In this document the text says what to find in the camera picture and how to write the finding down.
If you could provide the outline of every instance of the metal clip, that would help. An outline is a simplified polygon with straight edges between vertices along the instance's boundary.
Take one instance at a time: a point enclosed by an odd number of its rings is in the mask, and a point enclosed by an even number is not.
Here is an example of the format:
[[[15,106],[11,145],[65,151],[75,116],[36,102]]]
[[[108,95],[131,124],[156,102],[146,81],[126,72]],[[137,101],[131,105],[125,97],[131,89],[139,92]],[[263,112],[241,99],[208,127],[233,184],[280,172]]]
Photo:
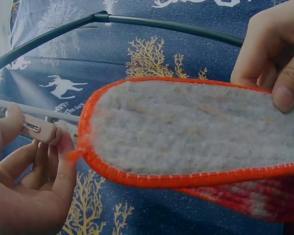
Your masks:
[[[61,137],[61,128],[36,117],[24,114],[22,133],[49,145],[57,145]]]

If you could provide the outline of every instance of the blue fabric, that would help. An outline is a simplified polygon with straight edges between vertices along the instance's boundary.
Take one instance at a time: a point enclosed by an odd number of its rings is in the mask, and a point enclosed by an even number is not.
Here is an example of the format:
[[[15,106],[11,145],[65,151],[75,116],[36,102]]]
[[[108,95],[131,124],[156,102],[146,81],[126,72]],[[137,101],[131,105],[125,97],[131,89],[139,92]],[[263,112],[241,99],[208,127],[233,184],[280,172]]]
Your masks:
[[[197,25],[243,38],[252,15],[281,2],[22,0],[17,5],[17,16],[12,11],[11,44],[15,48],[100,10]],[[1,70],[0,99],[80,115],[92,92],[126,77],[173,75],[228,82],[239,52],[223,43],[162,29],[114,23],[92,26],[69,32]],[[49,83],[55,85],[41,86]],[[26,143],[29,140],[19,137],[4,149],[3,157]],[[78,171],[81,178],[73,200],[78,211],[70,212],[63,234],[282,234],[282,224],[258,221],[180,192],[128,188],[103,180],[82,160]],[[84,213],[90,223],[78,222],[73,213]]]

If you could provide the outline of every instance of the gray wool insole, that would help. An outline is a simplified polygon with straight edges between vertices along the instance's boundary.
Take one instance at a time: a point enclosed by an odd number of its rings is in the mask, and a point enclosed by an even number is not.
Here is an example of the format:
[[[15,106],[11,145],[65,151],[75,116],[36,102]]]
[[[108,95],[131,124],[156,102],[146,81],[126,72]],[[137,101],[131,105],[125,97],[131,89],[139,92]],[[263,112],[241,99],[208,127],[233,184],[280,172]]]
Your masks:
[[[119,170],[191,174],[294,162],[294,110],[271,95],[216,85],[125,82],[91,120],[94,150]]]

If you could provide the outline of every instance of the black cable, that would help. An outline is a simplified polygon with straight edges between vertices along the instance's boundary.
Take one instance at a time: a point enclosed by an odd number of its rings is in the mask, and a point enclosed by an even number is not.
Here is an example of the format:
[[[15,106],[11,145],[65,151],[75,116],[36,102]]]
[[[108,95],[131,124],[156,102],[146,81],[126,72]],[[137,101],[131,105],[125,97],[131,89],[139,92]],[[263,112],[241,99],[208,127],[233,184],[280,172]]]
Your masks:
[[[0,70],[4,68],[6,65],[15,61],[20,56],[39,47],[40,45],[56,37],[59,37],[67,32],[70,32],[79,27],[85,26],[90,23],[95,23],[95,22],[133,24],[133,25],[168,29],[171,31],[187,33],[187,34],[191,34],[191,35],[195,35],[195,36],[199,36],[203,38],[212,39],[212,40],[223,42],[223,43],[236,46],[236,47],[241,47],[244,41],[243,39],[226,35],[221,32],[216,32],[213,30],[202,28],[202,27],[190,26],[186,24],[174,23],[174,22],[168,22],[168,21],[151,20],[151,19],[145,19],[145,18],[114,16],[114,15],[109,15],[106,11],[100,11],[98,13],[87,16],[83,19],[80,19],[80,20],[65,24],[63,26],[60,26],[56,29],[53,29],[13,49],[12,51],[0,57]]]

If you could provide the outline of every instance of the orange edge binding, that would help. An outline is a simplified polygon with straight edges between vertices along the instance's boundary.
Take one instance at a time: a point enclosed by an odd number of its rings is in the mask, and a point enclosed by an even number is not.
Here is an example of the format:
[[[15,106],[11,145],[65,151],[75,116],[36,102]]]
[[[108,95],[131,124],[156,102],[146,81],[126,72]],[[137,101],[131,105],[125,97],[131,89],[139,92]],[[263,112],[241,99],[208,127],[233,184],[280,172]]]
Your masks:
[[[187,175],[143,175],[134,174],[118,170],[108,163],[104,162],[97,153],[93,150],[89,139],[94,138],[91,117],[95,112],[95,106],[100,100],[103,94],[109,91],[110,88],[118,86],[124,82],[147,82],[147,81],[165,81],[165,82],[183,82],[193,84],[208,84],[216,86],[226,87],[237,87],[240,89],[248,89],[257,92],[269,93],[267,91],[260,90],[254,87],[245,87],[234,85],[231,83],[212,81],[212,80],[201,80],[201,79],[182,79],[182,78],[169,78],[169,77],[142,77],[142,78],[131,78],[124,79],[95,91],[92,96],[86,102],[82,111],[81,119],[78,126],[78,144],[77,151],[70,154],[71,159],[77,159],[83,157],[86,163],[94,171],[99,173],[102,177],[114,181],[119,184],[123,184],[130,187],[138,188],[197,188],[206,186],[223,185],[230,183],[237,183],[243,181],[252,181],[259,179],[267,179],[273,177],[279,177],[283,175],[294,175],[294,164],[284,164],[270,167],[260,168],[245,168],[235,169],[223,172],[204,172],[194,173]]]

